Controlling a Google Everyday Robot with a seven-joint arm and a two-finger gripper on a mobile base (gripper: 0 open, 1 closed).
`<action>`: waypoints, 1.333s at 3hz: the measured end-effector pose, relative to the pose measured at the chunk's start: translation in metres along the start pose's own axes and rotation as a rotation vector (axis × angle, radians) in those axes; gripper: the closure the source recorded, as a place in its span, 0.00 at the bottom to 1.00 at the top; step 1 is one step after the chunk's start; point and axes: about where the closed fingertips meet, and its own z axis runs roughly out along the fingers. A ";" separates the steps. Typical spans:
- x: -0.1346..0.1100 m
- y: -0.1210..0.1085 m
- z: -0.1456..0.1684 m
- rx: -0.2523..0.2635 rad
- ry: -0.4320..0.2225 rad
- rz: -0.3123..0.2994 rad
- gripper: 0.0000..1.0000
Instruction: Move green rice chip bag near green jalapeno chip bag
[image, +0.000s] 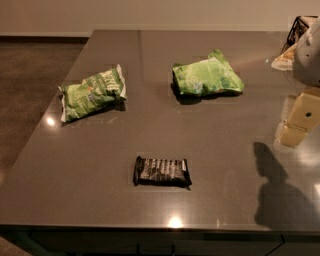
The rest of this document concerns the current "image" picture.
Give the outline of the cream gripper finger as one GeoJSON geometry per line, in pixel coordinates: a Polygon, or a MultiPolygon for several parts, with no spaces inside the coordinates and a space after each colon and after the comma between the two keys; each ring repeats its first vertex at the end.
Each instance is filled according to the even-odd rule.
{"type": "Polygon", "coordinates": [[[286,147],[296,148],[319,124],[319,87],[303,90],[297,96],[289,95],[284,101],[276,141],[286,147]]]}

